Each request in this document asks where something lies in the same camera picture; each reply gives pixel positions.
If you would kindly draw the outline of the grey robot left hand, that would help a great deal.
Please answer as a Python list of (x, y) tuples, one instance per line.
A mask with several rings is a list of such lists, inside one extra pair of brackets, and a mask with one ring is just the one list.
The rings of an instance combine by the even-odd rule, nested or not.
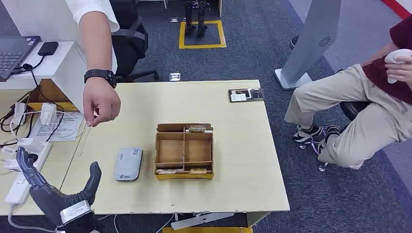
[(34, 167), (30, 154), (24, 147), (17, 148), (17, 163), (31, 185), (29, 193), (42, 210), (56, 226), (61, 227), (79, 216), (80, 212), (87, 213), (95, 200), (95, 195), (101, 180), (102, 171), (98, 162), (90, 165), (90, 176), (84, 189), (78, 193), (67, 195), (50, 185)]

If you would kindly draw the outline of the standing person's left hand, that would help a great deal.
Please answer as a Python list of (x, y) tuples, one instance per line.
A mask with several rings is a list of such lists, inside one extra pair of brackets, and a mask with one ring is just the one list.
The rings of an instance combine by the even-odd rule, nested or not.
[(114, 120), (120, 113), (121, 101), (115, 89), (101, 77), (87, 80), (83, 93), (84, 117), (87, 125)]

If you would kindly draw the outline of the seated person's left hand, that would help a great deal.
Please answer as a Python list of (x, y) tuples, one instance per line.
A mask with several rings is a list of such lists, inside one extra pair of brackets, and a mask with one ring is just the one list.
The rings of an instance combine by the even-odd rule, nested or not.
[(409, 86), (412, 85), (411, 62), (406, 61), (402, 64), (386, 64), (385, 67), (387, 68), (386, 73), (388, 78), (405, 82)]

